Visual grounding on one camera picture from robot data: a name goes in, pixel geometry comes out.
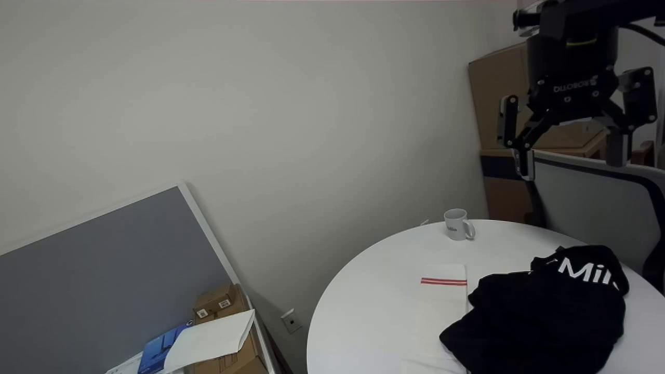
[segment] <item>table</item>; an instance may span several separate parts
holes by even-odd
[[[323,293],[308,333],[309,374],[466,373],[438,344],[468,309],[466,296],[494,272],[528,270],[531,258],[579,242],[516,223],[472,221],[475,242],[451,242],[443,223],[392,236],[354,258]],[[626,335],[603,374],[665,369],[665,300],[623,267],[629,281]],[[422,285],[466,276],[468,286]]]

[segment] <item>white paper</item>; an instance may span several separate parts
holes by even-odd
[[[182,331],[166,355],[164,374],[236,354],[245,346],[253,321],[253,309],[247,309]]]

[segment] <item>gray chair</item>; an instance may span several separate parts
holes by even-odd
[[[663,291],[663,171],[537,152],[537,187],[551,228],[610,247]]]

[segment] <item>black cloth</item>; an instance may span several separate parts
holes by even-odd
[[[626,293],[610,249],[560,247],[530,272],[482,279],[441,344],[474,374],[593,374],[623,335]]]

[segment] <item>white wall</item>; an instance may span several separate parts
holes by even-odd
[[[279,312],[308,319],[391,233],[487,215],[466,62],[505,44],[503,17],[464,0],[0,0],[0,244],[186,182],[297,370]]]

